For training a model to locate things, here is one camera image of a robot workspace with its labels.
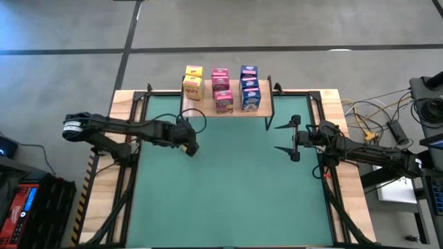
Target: blue cereal box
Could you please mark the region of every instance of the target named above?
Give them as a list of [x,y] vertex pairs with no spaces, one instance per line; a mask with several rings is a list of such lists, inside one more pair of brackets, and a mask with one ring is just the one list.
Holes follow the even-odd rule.
[[258,77],[258,66],[242,66],[240,68],[240,79],[244,77]]
[[240,90],[258,87],[258,80],[256,77],[245,77],[240,79]]
[[260,88],[242,90],[242,110],[257,111],[260,105]]

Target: gray floor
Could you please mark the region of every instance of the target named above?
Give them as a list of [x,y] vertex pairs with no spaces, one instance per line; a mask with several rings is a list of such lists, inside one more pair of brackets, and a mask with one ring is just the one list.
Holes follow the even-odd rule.
[[[134,6],[3,0],[0,50],[123,48]],[[151,0],[142,4],[132,47],[441,43],[443,19],[431,0]],[[79,111],[107,114],[120,60],[121,55],[0,56],[0,131],[45,145],[57,174],[80,188],[89,146],[64,141],[62,121]],[[239,74],[240,65],[254,64],[262,77],[272,75],[284,88],[337,88],[342,98],[358,100],[405,89],[411,77],[438,73],[443,49],[130,55],[122,89],[145,89],[148,82],[155,89],[178,89],[187,64],[229,66],[232,75]],[[399,96],[380,100],[391,103]],[[376,119],[386,121],[382,115]],[[400,122],[416,142],[423,137],[408,110]],[[351,130],[353,139],[363,139],[358,129]],[[388,132],[383,144],[394,145]],[[46,169],[39,149],[20,148],[17,160]],[[382,203],[376,193],[368,194],[367,202],[378,242],[437,248],[434,234],[429,246],[404,241],[405,235],[417,234],[407,213],[413,206]]]

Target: yellow cereal box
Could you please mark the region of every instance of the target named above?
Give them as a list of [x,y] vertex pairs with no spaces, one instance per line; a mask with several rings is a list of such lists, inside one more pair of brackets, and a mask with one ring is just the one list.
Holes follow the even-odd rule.
[[205,82],[200,77],[185,76],[183,90],[191,100],[202,100],[205,92]]
[[203,67],[202,66],[187,66],[186,75],[200,77],[203,79]]

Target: green mat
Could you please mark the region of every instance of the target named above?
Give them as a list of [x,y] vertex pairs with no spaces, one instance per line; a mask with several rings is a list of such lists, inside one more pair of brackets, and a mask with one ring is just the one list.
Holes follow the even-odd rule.
[[[264,118],[208,118],[192,158],[145,143],[127,247],[332,245],[322,185],[311,175],[315,150],[293,163],[273,148],[291,146],[292,130],[274,127],[293,114],[310,123],[306,97],[274,103],[269,131]],[[151,97],[147,116],[177,114],[179,105],[179,97]]]

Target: cereal box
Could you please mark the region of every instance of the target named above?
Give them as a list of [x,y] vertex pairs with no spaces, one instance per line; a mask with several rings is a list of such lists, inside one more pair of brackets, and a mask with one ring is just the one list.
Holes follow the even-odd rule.
[[229,76],[213,76],[213,97],[215,92],[229,90]]
[[242,66],[240,68],[240,79],[244,77],[258,77],[257,66]]
[[186,75],[200,77],[203,79],[203,67],[202,66],[187,66]]
[[205,82],[200,77],[185,76],[183,90],[191,100],[202,100],[205,91]]
[[240,79],[240,90],[246,89],[246,88],[257,88],[258,86],[258,80],[256,77],[245,77]]
[[242,90],[242,110],[257,111],[260,105],[260,88]]
[[229,68],[213,68],[211,76],[229,76]]
[[231,113],[234,109],[234,97],[231,90],[215,92],[215,111]]

